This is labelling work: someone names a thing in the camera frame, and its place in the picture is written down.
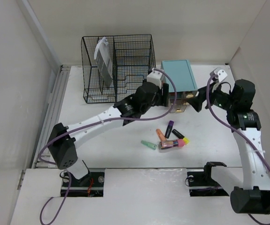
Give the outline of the grey paper swatch booklet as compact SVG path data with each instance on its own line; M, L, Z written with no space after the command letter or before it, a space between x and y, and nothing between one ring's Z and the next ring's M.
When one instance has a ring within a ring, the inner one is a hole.
M109 88L113 80L113 61L110 56L109 42L106 37L98 41L95 47L94 60L96 61L105 86Z

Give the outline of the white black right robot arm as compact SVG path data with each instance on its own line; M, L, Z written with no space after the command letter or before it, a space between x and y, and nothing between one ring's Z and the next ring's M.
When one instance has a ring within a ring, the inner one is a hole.
M233 176L225 163L207 162L202 179L206 184L218 183L230 196L235 213L270 214L270 172L263 162L261 123L252 110L255 85L240 79L230 93L224 93L221 85L211 83L198 90L198 95L188 100L200 112L204 101L227 112L225 125L231 129L236 140L243 170L243 180Z

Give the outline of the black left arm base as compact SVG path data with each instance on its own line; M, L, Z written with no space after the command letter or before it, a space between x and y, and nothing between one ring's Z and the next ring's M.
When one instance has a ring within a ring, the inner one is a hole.
M105 169L89 169L89 175L80 180L71 175L67 197L103 197Z

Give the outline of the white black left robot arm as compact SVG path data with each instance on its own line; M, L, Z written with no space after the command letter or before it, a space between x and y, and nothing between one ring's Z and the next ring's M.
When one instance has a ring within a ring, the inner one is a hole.
M104 132L139 121L151 107L168 106L168 101L167 83L158 87L152 82L143 81L134 94L97 116L69 126L56 124L48 140L48 150L58 169L66 170L79 186L84 186L89 182L91 172L85 162L78 158L77 148Z

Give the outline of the clear plastic drawer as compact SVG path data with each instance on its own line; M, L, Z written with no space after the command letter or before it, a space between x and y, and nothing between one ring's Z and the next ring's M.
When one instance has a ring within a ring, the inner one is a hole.
M183 91L177 92L176 103L173 106L173 109L170 111L171 113L183 113L186 108L190 105L188 103L188 99L195 96L194 91Z

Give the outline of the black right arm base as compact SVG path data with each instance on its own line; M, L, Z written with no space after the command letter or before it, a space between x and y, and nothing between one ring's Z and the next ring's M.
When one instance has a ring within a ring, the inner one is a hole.
M189 187L190 197L229 196L227 192L211 178L211 170L216 166L226 167L226 164L222 162L207 162L203 168L187 170L185 185Z

